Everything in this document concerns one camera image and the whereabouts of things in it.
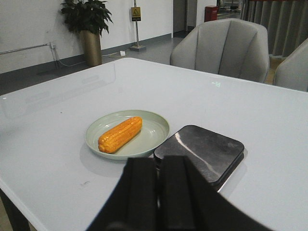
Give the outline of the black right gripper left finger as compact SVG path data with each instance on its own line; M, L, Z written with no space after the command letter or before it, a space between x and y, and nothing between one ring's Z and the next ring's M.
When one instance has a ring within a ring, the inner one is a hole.
M155 231L157 172L150 158L130 158L89 231Z

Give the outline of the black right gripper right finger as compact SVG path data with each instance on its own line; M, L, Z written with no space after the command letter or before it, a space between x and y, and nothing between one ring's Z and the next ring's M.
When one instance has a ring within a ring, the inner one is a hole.
M267 231L205 180L184 156L161 162L161 227L164 231Z

